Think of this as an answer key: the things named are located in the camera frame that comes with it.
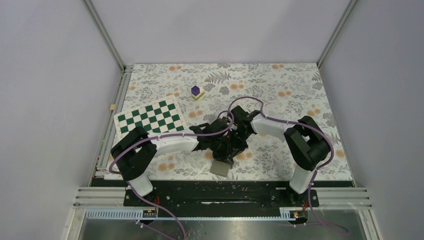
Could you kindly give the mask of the grey card holder wallet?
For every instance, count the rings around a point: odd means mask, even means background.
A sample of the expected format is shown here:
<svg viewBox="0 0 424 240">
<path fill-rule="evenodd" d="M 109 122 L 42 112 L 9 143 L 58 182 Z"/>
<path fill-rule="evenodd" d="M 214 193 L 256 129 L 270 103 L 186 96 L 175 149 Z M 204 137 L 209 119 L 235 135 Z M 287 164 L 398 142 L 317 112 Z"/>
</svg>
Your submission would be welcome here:
<svg viewBox="0 0 424 240">
<path fill-rule="evenodd" d="M 227 177 L 232 167 L 233 165 L 230 163 L 213 160 L 210 167 L 210 173 L 221 176 L 221 177 Z"/>
</svg>

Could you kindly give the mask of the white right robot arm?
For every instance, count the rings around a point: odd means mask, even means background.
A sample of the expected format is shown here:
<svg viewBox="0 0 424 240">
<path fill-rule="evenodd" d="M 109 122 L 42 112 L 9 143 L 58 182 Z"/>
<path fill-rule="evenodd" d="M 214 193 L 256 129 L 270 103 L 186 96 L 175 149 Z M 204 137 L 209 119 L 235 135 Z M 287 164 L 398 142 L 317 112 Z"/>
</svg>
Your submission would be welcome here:
<svg viewBox="0 0 424 240">
<path fill-rule="evenodd" d="M 287 201 L 293 206 L 301 205 L 306 199 L 314 172 L 331 152 L 330 143 L 317 123 L 309 116 L 302 117 L 298 122 L 285 123 L 264 116 L 259 110 L 248 113 L 240 106 L 231 110 L 236 125 L 235 132 L 229 139 L 235 140 L 231 145 L 233 150 L 241 151 L 247 147 L 246 140 L 252 134 L 266 134 L 286 142 L 296 163 L 294 174 L 289 181 Z"/>
</svg>

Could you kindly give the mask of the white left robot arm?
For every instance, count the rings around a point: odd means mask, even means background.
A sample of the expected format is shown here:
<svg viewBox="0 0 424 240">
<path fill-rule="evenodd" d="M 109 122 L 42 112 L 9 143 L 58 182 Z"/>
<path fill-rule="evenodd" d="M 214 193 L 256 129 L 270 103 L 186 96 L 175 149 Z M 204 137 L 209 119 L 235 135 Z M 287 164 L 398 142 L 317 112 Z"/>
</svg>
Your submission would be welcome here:
<svg viewBox="0 0 424 240">
<path fill-rule="evenodd" d="M 212 149 L 233 123 L 233 120 L 218 118 L 211 124 L 165 133 L 149 133 L 137 126 L 111 149 L 113 161 L 108 171 L 121 175 L 136 193 L 136 199 L 148 206 L 155 200 L 154 187 L 146 173 L 153 158 L 179 151 Z"/>
</svg>

